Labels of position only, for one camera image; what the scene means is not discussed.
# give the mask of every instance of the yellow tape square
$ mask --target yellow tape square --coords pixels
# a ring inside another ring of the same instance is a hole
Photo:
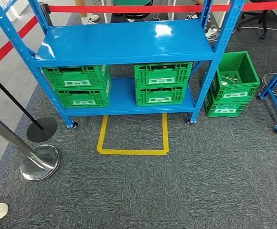
[[[97,151],[100,154],[115,154],[115,155],[166,155],[170,150],[168,143],[167,115],[162,114],[163,129],[163,150],[142,150],[142,149],[103,149],[104,134],[106,133],[107,115],[102,119],[100,129]]]

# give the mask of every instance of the black stanchion pole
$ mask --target black stanchion pole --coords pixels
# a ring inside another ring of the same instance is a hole
[[[30,141],[44,142],[52,137],[57,130],[57,122],[55,119],[43,117],[36,120],[1,83],[0,89],[33,122],[27,132],[27,138]]]

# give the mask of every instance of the stacked green crates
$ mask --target stacked green crates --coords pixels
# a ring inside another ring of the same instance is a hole
[[[64,108],[108,107],[111,88],[107,65],[42,68]]]
[[[134,65],[136,106],[182,104],[191,62]]]
[[[260,82],[247,52],[225,53],[208,91],[207,117],[238,117]]]

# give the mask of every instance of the chrome stanchion base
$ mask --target chrome stanchion base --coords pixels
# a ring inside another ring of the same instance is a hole
[[[27,180],[42,180],[51,176],[60,163],[60,154],[56,148],[51,145],[41,145],[33,149],[35,154],[43,162],[52,166],[52,169],[40,168],[29,158],[25,158],[21,164],[21,173]]]
[[[36,120],[43,129],[40,130],[35,123],[30,124],[27,129],[27,138],[32,142],[44,142],[52,137],[57,130],[57,122],[50,117],[43,117]]]

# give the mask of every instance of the blue shelf board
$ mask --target blue shelf board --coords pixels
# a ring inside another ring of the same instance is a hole
[[[37,67],[210,61],[214,53],[199,20],[51,27]]]
[[[133,115],[156,113],[183,113],[194,111],[192,95],[186,90],[182,104],[136,106],[133,78],[112,79],[112,89],[107,108],[67,108],[66,115],[92,116],[92,115]]]

